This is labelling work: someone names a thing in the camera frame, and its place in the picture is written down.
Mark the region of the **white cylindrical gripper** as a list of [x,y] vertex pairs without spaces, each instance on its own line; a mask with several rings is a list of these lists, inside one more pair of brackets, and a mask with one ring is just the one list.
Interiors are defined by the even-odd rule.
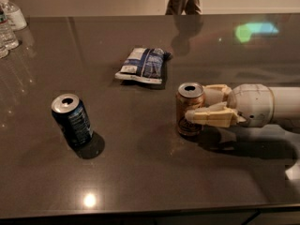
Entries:
[[203,90],[205,104],[209,107],[187,110],[185,118],[192,124],[217,128],[238,124],[245,128],[262,128],[271,121],[274,96],[262,84],[241,84],[233,90],[226,84],[210,84]]

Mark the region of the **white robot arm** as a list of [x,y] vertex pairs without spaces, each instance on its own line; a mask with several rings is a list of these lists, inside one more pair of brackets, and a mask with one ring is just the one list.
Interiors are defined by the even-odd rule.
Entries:
[[204,87],[205,105],[189,109],[185,118],[192,124],[229,128],[262,128],[277,124],[299,129],[300,88],[268,87],[263,84],[226,84]]

